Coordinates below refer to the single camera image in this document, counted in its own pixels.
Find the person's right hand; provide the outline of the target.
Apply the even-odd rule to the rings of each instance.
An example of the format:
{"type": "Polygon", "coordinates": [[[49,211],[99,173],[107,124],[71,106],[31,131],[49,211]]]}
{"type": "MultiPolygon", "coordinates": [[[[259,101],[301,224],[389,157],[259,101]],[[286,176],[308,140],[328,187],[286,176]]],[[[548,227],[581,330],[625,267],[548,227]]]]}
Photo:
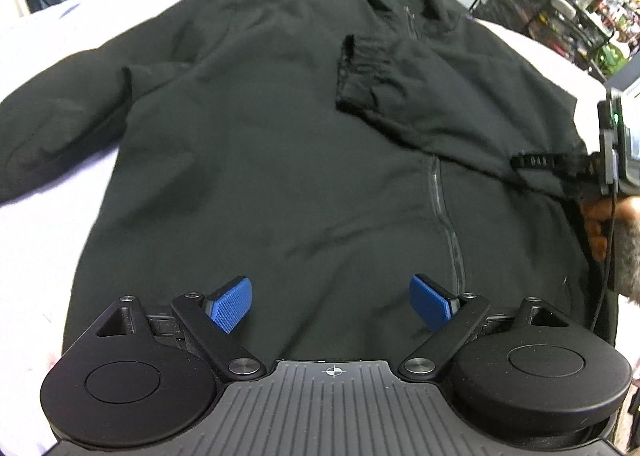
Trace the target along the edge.
{"type": "Polygon", "coordinates": [[[611,198],[585,202],[580,206],[585,220],[592,256],[596,261],[603,261],[608,251],[608,239],[604,232],[604,225],[609,221],[622,222],[625,225],[639,224],[639,197],[626,197],[616,203],[613,209],[611,198]]]}

